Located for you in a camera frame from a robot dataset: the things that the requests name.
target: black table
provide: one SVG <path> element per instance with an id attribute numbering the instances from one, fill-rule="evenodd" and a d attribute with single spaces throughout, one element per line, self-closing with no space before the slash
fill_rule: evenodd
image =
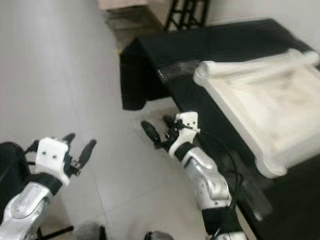
<path id="1" fill-rule="evenodd" d="M 320 156 L 274 180 L 262 176 L 255 156 L 189 68 L 199 61 L 242 62 L 311 48 L 272 19 L 159 33 L 135 39 L 120 56 L 123 108 L 139 110 L 146 101 L 172 96 L 182 112 L 196 111 L 199 128 L 234 150 L 243 176 L 238 206 L 258 239 L 320 239 Z M 231 189 L 230 160 L 210 137 L 197 137 L 215 159 Z"/>

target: white floor tile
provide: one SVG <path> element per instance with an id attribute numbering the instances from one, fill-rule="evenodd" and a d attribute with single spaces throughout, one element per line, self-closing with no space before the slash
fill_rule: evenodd
<path id="1" fill-rule="evenodd" d="M 48 207 L 48 216 L 41 227 L 44 233 L 55 232 L 72 225 L 72 221 L 66 210 L 66 204 L 61 198 L 59 192 Z"/>
<path id="2" fill-rule="evenodd" d="M 126 118 L 134 112 L 122 110 L 118 66 L 106 72 L 70 77 L 72 98 L 82 129 L 97 128 Z"/>
<path id="3" fill-rule="evenodd" d="M 65 82 L 17 85 L 0 89 L 0 139 L 27 147 L 32 139 L 79 132 L 69 87 Z"/>
<path id="4" fill-rule="evenodd" d="M 205 239 L 201 212 L 180 185 L 165 185 L 107 212 L 114 240 L 141 240 L 148 231 L 169 233 L 175 240 Z"/>
<path id="5" fill-rule="evenodd" d="M 63 15 L 69 14 L 74 15 L 77 13 L 81 14 L 95 14 L 99 17 L 99 8 L 96 1 L 92 0 L 42 0 L 38 2 L 42 9 L 48 15 Z"/>
<path id="6" fill-rule="evenodd" d="M 104 226 L 104 228 L 105 228 L 105 234 L 106 234 L 106 239 L 107 240 L 111 240 L 112 239 L 112 236 L 111 236 L 111 234 L 110 234 L 110 230 L 109 230 L 109 225 L 108 225 L 108 222 L 107 222 L 107 219 L 106 219 L 106 215 L 105 214 L 101 214 L 101 215 L 99 215 L 99 216 L 97 216 L 97 217 L 95 217 L 95 218 L 93 218 L 93 219 L 90 219 L 89 221 L 87 221 L 87 222 L 85 222 L 85 223 L 83 223 L 83 224 L 81 224 L 81 225 L 79 225 L 79 226 L 77 226 L 77 228 L 79 228 L 79 230 L 80 230 L 80 238 L 79 238 L 79 240 L 81 240 L 82 238 L 81 238 L 81 236 L 82 236 L 82 234 L 81 234 L 81 228 L 82 228 L 82 226 L 83 225 L 92 225 L 92 224 L 97 224 L 97 225 L 100 225 L 100 226 Z"/>
<path id="7" fill-rule="evenodd" d="M 10 92 L 23 87 L 51 85 L 65 80 L 61 56 L 52 46 L 8 46 L 0 50 L 0 88 Z"/>
<path id="8" fill-rule="evenodd" d="M 83 168 L 80 176 L 72 177 L 68 188 L 61 190 L 60 197 L 73 225 L 85 223 L 104 213 L 89 165 Z"/>
<path id="9" fill-rule="evenodd" d="M 168 156 L 143 142 L 129 120 L 83 133 L 97 139 L 91 166 L 105 211 L 154 190 L 173 174 Z"/>
<path id="10" fill-rule="evenodd" d="M 51 16 L 49 21 L 68 77 L 115 71 L 116 40 L 102 16 L 96 13 L 84 17 L 79 12 Z"/>

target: black cable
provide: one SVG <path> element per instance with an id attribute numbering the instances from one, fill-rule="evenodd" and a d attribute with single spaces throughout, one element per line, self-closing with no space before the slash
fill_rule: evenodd
<path id="1" fill-rule="evenodd" d="M 241 183 L 242 183 L 242 179 L 241 176 L 239 174 L 239 170 L 236 164 L 235 159 L 233 158 L 232 154 L 231 154 L 231 150 L 228 148 L 228 146 L 222 142 L 220 139 L 218 139 L 216 136 L 210 134 L 209 132 L 206 131 L 202 131 L 200 132 L 201 134 L 207 135 L 208 137 L 211 137 L 213 140 L 215 140 L 217 143 L 219 143 L 222 148 L 224 149 L 224 151 L 226 152 L 226 154 L 228 155 L 228 157 L 230 158 L 232 165 L 233 165 L 233 169 L 234 169 L 234 174 L 235 174 L 235 179 L 236 179 L 236 186 L 235 186 L 235 190 L 234 190 L 234 194 L 232 196 L 232 200 L 231 203 L 229 205 L 229 209 L 225 212 L 225 216 L 222 219 L 222 224 L 220 225 L 220 227 L 217 229 L 217 231 L 212 235 L 210 240 L 215 240 L 217 239 L 219 233 L 222 230 L 223 225 L 225 224 L 225 221 L 227 219 L 228 216 L 228 211 L 233 211 L 237 205 L 237 201 L 239 198 L 239 194 L 240 194 L 240 188 L 241 188 Z"/>

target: tiled floor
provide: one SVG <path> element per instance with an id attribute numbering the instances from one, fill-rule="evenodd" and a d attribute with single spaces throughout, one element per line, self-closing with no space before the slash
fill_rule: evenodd
<path id="1" fill-rule="evenodd" d="M 205 239 L 179 163 L 137 127 L 139 116 L 173 101 L 122 110 L 116 47 L 95 0 L 0 1 L 0 142 L 25 148 L 75 132 L 78 156 L 97 139 L 88 166 L 51 205 L 45 232 L 98 222 L 114 240 L 141 240 L 150 230 Z"/>

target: white wall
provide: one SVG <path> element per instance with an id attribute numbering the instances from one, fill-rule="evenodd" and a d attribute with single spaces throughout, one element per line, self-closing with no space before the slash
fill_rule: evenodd
<path id="1" fill-rule="evenodd" d="M 211 0 L 208 23 L 273 18 L 320 51 L 320 0 Z"/>

